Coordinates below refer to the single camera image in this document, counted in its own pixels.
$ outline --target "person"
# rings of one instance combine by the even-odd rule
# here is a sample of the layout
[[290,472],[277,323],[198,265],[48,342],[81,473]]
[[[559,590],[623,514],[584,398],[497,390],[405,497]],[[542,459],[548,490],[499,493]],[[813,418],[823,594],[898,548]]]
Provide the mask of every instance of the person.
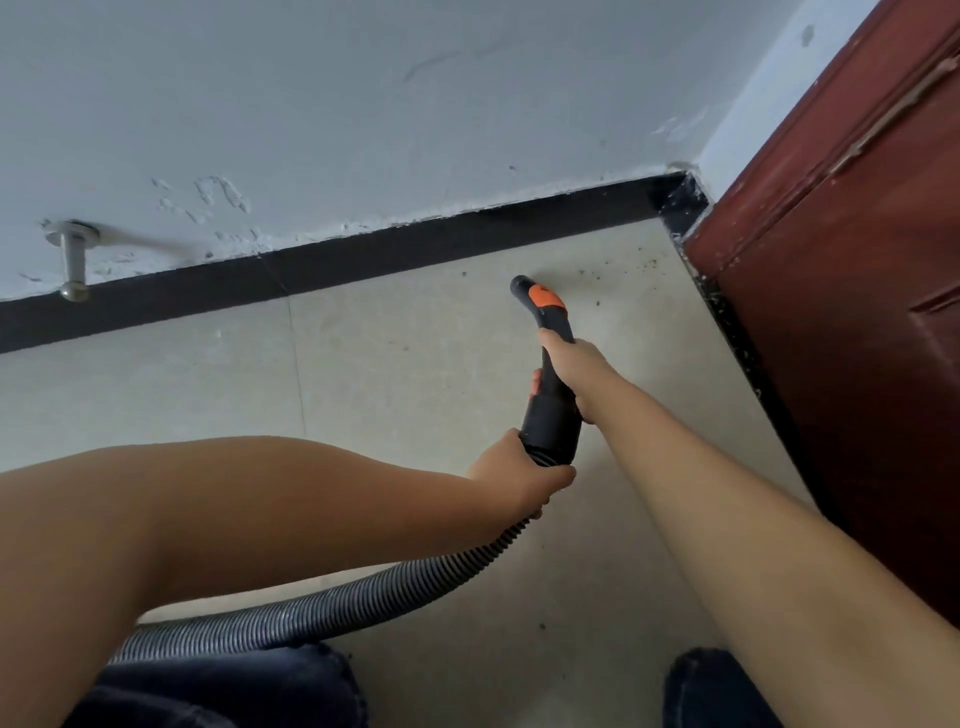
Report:
[[[687,429],[591,344],[546,330],[539,337],[732,651],[678,659],[664,725],[960,722],[953,627],[839,529]],[[276,437],[107,448],[6,473],[0,722],[364,725],[348,667],[323,645],[205,658],[185,666],[186,677],[151,675],[160,664],[126,676],[102,668],[157,605],[488,543],[573,477],[569,466],[534,465],[515,430],[466,478]],[[217,661],[227,666],[213,670]],[[232,695],[224,675],[235,681]],[[325,687],[317,697],[310,686]],[[216,705],[188,699],[198,690],[213,692]],[[240,707],[224,715],[231,701]],[[98,711],[110,703],[117,710],[106,719]],[[295,715],[271,716],[291,705]]]

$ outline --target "hand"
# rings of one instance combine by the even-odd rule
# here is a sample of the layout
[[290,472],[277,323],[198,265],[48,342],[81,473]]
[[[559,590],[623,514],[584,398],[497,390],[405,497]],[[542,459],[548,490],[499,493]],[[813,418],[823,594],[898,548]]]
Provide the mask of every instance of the hand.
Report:
[[577,474],[571,465],[537,465],[523,449],[519,435],[519,430],[507,430],[467,471],[468,478],[492,490],[501,530],[527,517],[539,518],[550,497],[572,483]]
[[[596,422],[596,399],[611,382],[622,381],[600,350],[589,341],[577,339],[575,344],[565,342],[556,331],[541,328],[537,332],[540,345],[550,354],[557,376],[577,396],[577,407],[584,420]],[[540,370],[534,372],[534,393],[540,388]]]

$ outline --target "door panel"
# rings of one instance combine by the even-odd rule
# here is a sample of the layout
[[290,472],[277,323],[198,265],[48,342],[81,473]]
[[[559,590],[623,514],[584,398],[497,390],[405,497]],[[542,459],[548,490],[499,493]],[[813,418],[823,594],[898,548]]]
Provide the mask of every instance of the door panel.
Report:
[[960,72],[717,278],[861,544],[960,624]]

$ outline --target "door frame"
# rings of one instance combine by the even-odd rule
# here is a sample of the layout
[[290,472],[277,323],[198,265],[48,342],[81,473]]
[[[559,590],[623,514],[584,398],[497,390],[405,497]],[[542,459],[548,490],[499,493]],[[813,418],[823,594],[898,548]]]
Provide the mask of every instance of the door frame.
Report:
[[960,50],[957,0],[880,0],[684,242],[714,280],[820,184],[937,63]]

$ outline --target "vacuum cleaner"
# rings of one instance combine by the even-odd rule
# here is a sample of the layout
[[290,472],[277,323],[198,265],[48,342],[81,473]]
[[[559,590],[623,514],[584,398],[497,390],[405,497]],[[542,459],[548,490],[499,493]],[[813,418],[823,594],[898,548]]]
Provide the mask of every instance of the vacuum cleaner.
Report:
[[[566,307],[553,291],[517,276],[510,290],[534,315],[573,342]],[[540,389],[527,404],[520,440],[538,465],[573,461],[582,422],[573,392],[543,350]],[[138,625],[111,664],[229,654],[316,643],[401,617],[449,594],[482,571],[514,541],[530,519],[492,544],[460,553],[407,561],[312,595],[222,614]]]

